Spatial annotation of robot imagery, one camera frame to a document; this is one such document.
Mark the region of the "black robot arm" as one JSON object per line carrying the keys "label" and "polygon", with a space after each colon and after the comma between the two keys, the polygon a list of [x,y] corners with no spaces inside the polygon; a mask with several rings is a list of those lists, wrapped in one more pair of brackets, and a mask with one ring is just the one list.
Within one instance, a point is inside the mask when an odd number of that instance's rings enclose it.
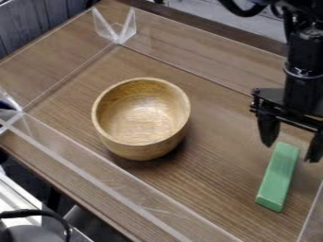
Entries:
{"label": "black robot arm", "polygon": [[240,17],[254,17],[264,9],[283,19],[288,44],[282,89],[252,90],[250,110],[258,118],[260,139],[271,146],[283,123],[314,133],[304,160],[323,159],[323,0],[248,0],[242,9],[235,0],[219,0]]}

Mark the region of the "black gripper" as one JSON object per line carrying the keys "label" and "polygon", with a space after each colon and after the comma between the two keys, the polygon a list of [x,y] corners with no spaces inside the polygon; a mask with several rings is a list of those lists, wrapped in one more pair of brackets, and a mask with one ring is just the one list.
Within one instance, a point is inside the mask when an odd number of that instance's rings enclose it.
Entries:
{"label": "black gripper", "polygon": [[308,147],[306,162],[318,163],[323,158],[323,98],[312,108],[300,111],[284,104],[284,91],[276,88],[252,90],[250,110],[258,118],[260,139],[271,147],[286,123],[298,129],[315,133]]}

